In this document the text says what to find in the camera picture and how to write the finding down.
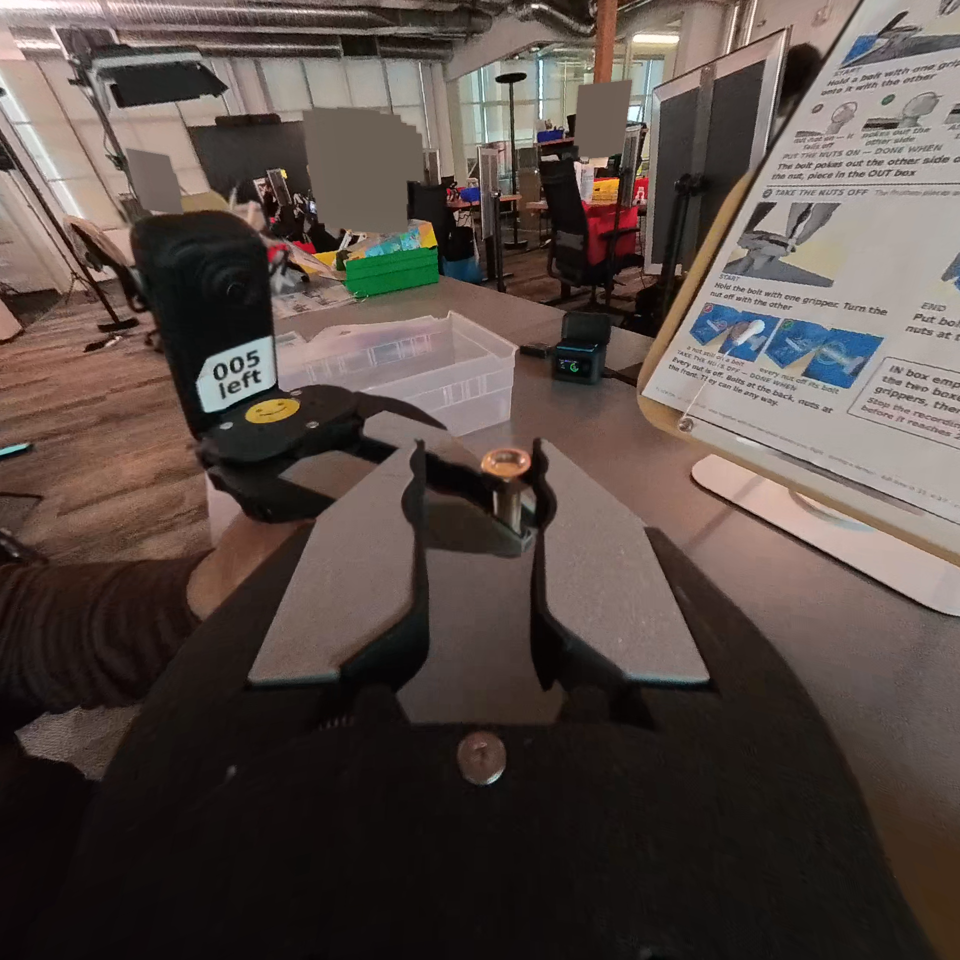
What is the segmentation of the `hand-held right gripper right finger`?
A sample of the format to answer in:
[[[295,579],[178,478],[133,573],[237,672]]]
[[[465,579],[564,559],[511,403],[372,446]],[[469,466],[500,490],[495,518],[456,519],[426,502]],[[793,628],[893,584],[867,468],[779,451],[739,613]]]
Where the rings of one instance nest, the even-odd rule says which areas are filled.
[[[544,438],[534,441],[531,486],[541,685],[706,687],[710,672],[640,517]]]

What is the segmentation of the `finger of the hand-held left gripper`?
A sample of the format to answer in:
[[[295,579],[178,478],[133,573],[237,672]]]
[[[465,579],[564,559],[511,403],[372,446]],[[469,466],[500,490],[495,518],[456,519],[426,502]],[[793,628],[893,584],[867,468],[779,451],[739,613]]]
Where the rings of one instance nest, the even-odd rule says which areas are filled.
[[[300,499],[340,499],[357,486],[367,499],[397,498],[397,478],[390,471],[342,450],[299,459],[279,474],[279,480]]]
[[[450,433],[437,419],[407,401],[353,393],[359,418],[352,454],[362,460],[385,460],[397,449],[422,441],[436,454],[450,451]]]

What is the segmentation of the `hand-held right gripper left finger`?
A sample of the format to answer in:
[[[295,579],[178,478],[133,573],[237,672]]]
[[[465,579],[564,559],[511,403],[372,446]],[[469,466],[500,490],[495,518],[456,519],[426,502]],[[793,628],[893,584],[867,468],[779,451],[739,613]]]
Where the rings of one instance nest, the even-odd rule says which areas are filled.
[[[247,675],[256,688],[400,690],[429,650],[426,450],[393,452],[314,524]]]

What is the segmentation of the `clear plastic bin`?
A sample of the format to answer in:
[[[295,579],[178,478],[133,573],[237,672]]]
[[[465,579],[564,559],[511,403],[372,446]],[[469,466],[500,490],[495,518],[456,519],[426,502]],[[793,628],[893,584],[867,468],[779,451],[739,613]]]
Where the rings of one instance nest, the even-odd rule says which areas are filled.
[[[517,346],[455,312],[341,324],[274,339],[279,385],[336,386],[406,402],[455,436],[507,422]]]

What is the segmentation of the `steel bolt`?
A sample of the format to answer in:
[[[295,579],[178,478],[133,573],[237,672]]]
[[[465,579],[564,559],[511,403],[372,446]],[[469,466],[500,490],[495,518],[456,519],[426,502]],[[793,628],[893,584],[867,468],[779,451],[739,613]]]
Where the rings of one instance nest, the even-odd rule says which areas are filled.
[[[522,520],[522,474],[496,476],[493,487],[493,513],[503,526],[519,536],[523,530]]]

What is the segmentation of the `person's left forearm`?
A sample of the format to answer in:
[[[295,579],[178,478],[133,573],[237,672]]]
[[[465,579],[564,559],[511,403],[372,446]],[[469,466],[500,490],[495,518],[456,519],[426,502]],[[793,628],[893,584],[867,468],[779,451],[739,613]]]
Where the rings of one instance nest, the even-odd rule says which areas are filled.
[[[141,700],[200,624],[205,554],[1,570],[2,742],[43,714]]]

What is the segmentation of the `person's left hand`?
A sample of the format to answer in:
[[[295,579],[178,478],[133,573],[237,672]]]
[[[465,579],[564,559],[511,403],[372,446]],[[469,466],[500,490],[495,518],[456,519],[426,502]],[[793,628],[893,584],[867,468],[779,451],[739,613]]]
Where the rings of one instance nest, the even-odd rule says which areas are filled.
[[[186,584],[186,603],[198,621],[210,617],[294,534],[311,521],[262,522],[240,512],[217,545],[196,565]]]

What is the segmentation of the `green plastic bin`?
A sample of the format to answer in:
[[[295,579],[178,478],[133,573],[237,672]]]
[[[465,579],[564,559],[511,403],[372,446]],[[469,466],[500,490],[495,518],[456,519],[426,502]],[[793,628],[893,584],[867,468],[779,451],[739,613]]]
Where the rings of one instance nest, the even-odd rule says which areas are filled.
[[[436,247],[401,249],[344,263],[344,286],[359,299],[415,289],[439,281]]]

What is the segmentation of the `instruction sheet on stand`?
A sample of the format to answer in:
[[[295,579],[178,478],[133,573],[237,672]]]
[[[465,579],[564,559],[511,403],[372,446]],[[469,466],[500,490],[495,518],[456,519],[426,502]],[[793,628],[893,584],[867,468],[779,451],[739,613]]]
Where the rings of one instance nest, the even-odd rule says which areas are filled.
[[[746,174],[728,192],[702,242],[642,366],[638,406],[651,424],[708,453],[691,471],[700,487],[921,606],[957,617],[959,496],[958,523],[942,522],[910,511],[906,504],[886,500],[870,488],[853,485],[843,477],[643,396],[645,385],[664,358],[723,243],[724,231],[737,216],[770,150],[756,172]]]

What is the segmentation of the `colourful cardboard box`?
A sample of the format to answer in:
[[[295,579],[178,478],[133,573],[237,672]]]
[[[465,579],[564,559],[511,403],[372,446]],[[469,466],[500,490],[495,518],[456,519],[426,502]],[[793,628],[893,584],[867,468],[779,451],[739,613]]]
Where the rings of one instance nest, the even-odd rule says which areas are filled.
[[[434,226],[423,220],[410,220],[406,229],[369,236],[351,248],[351,259],[379,258],[420,249],[437,249]]]

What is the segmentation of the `black studio light panel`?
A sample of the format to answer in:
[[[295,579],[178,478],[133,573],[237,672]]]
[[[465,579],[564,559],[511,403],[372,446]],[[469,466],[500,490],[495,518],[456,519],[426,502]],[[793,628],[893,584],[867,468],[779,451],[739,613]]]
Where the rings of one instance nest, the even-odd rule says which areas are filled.
[[[85,71],[105,101],[123,110],[218,98],[229,89],[191,46],[103,47]]]

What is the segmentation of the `red fabric cover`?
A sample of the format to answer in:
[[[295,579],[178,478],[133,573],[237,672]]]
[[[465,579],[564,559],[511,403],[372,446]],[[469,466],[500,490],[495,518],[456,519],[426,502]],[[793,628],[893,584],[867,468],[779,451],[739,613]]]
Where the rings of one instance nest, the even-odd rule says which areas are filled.
[[[615,240],[615,259],[629,258],[638,252],[640,220],[646,213],[646,204],[641,202],[628,207],[615,203],[582,202],[587,223],[586,263],[598,266],[607,259],[612,240],[608,234],[618,231]]]

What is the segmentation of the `black floor lamp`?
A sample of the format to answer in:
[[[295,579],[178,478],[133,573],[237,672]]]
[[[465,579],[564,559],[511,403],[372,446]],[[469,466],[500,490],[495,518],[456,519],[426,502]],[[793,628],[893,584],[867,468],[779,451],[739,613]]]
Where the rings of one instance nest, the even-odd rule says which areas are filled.
[[[511,239],[505,242],[505,249],[513,252],[526,252],[529,242],[520,237],[520,207],[518,190],[518,152],[517,152],[517,132],[516,132],[516,106],[515,106],[515,88],[526,79],[526,73],[522,71],[509,71],[495,77],[495,82],[507,89],[508,111],[509,111],[509,157],[510,157],[510,201],[511,207]]]

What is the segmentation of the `printed instruction sheet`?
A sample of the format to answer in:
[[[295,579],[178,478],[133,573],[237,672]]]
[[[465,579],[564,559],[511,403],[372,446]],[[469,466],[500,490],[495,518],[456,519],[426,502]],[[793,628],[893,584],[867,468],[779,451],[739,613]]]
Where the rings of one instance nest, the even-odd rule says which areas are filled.
[[[862,2],[643,397],[958,523],[958,2]]]

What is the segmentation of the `framed grey pin board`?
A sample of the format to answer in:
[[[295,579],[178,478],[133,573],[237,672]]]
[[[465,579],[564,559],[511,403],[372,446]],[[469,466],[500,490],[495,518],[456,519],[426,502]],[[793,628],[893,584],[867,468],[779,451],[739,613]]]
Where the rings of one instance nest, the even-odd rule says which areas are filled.
[[[729,192],[763,159],[790,38],[778,30],[654,89],[647,274],[689,269]]]

